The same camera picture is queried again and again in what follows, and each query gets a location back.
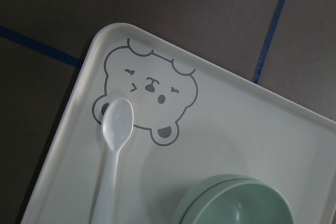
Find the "green bowl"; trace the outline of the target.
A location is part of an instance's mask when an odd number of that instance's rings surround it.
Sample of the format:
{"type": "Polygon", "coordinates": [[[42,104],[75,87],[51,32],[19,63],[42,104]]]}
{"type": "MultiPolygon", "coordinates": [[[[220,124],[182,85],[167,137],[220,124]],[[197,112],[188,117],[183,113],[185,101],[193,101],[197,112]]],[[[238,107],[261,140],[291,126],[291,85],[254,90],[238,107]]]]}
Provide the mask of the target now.
{"type": "Polygon", "coordinates": [[[228,180],[203,192],[179,223],[294,223],[285,198],[252,179],[228,180]]]}
{"type": "Polygon", "coordinates": [[[193,185],[182,197],[175,208],[171,223],[181,223],[186,212],[194,201],[208,189],[229,180],[253,179],[252,177],[239,174],[218,174],[210,176],[193,185]]]}

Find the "cream bear print tray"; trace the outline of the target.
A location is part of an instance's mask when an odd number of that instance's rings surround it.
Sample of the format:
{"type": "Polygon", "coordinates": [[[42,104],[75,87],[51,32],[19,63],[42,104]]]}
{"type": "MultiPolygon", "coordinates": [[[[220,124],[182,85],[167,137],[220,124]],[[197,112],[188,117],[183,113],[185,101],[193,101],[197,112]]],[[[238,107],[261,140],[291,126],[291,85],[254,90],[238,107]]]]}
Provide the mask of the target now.
{"type": "Polygon", "coordinates": [[[94,37],[22,223],[92,223],[106,145],[103,110],[134,111],[114,223],[170,223],[184,193],[216,174],[254,177],[296,223],[335,212],[335,123],[126,23],[94,37]]]}

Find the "white plastic spoon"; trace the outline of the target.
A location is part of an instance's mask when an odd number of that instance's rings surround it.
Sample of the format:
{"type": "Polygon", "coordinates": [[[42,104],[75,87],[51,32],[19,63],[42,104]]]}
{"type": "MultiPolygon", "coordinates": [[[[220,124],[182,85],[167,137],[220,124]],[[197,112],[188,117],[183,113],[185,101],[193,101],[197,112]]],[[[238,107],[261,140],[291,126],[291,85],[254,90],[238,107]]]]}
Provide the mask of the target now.
{"type": "Polygon", "coordinates": [[[133,108],[125,98],[118,98],[106,109],[101,121],[107,156],[93,210],[91,223],[112,223],[119,154],[133,131],[133,108]]]}

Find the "green bowl on tray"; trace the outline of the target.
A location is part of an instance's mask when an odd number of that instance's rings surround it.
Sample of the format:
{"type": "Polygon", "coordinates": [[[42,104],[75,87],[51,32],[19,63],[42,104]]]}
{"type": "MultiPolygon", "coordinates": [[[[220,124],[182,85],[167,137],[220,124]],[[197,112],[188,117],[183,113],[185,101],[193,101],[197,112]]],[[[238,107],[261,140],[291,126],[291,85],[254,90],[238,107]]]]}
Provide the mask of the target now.
{"type": "Polygon", "coordinates": [[[194,201],[208,189],[229,180],[253,179],[252,177],[239,174],[218,174],[210,176],[193,185],[182,197],[175,208],[171,223],[181,223],[186,212],[194,201]]]}

